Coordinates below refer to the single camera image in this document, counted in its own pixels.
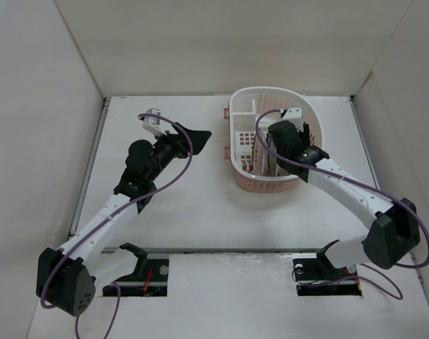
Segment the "plate with green rim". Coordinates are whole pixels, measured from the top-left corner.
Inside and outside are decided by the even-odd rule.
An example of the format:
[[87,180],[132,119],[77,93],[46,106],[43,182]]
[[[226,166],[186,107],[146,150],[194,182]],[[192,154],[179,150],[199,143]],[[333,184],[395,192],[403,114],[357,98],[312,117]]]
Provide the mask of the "plate with green rim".
[[279,176],[279,165],[277,164],[277,158],[269,151],[269,149],[276,153],[277,149],[274,144],[274,141],[272,139],[272,135],[270,132],[266,134],[266,155],[267,155],[267,167],[269,171],[269,175],[271,177],[278,177]]

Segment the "plate with orange sunburst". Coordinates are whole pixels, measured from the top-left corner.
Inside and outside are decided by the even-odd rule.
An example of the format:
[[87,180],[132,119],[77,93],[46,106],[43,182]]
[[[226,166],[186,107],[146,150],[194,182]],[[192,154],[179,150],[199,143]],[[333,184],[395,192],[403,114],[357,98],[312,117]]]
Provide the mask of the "plate with orange sunburst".
[[264,140],[263,132],[261,129],[258,129],[258,132],[255,133],[252,149],[253,168],[250,173],[252,175],[264,176],[267,170],[266,155],[259,138]]

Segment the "plate with red characters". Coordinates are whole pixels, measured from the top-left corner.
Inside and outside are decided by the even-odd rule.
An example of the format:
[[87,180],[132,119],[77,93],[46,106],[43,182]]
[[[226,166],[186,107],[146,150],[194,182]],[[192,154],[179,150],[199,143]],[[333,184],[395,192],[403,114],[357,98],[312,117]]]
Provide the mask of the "plate with red characters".
[[290,175],[290,173],[286,169],[280,167],[279,165],[276,166],[274,174],[276,177],[287,177]]

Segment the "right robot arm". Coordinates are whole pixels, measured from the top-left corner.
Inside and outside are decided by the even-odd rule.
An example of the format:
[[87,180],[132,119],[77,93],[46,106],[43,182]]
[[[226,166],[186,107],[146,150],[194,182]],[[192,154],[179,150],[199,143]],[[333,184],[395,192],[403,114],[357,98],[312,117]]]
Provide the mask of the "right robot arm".
[[379,193],[355,185],[350,177],[321,148],[306,138],[308,125],[299,131],[290,121],[280,121],[268,129],[267,142],[278,154],[277,163],[330,195],[352,212],[368,233],[350,240],[334,240],[318,252],[315,270],[331,278],[340,268],[352,264],[374,263],[390,269],[421,240],[414,215],[415,205],[404,198],[395,203]]

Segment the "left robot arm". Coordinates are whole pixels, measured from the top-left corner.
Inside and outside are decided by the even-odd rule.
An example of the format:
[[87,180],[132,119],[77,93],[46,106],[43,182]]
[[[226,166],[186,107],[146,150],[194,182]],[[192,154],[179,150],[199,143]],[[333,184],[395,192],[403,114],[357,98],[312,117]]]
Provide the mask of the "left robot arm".
[[79,233],[58,249],[46,248],[38,259],[36,295],[45,309],[58,308],[78,317],[103,289],[127,275],[139,280],[146,274],[146,252],[125,243],[100,259],[114,235],[136,218],[159,193],[155,180],[174,159],[192,160],[210,139],[211,131],[190,130],[179,123],[175,133],[159,131],[156,141],[133,142],[126,168],[113,194]]

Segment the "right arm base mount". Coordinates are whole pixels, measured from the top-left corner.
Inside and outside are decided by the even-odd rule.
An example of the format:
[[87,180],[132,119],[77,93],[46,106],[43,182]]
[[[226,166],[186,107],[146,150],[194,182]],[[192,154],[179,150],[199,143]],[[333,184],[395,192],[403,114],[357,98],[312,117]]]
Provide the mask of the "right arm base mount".
[[299,253],[292,257],[291,277],[299,297],[362,296],[357,273],[335,268],[325,252],[338,240],[330,242],[316,253]]

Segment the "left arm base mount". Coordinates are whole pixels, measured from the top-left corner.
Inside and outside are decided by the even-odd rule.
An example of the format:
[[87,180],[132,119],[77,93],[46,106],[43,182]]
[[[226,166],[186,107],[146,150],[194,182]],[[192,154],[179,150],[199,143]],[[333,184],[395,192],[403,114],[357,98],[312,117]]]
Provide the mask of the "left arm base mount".
[[152,254],[136,245],[120,246],[123,253],[134,255],[134,268],[116,279],[122,297],[166,297],[169,277],[169,255]]

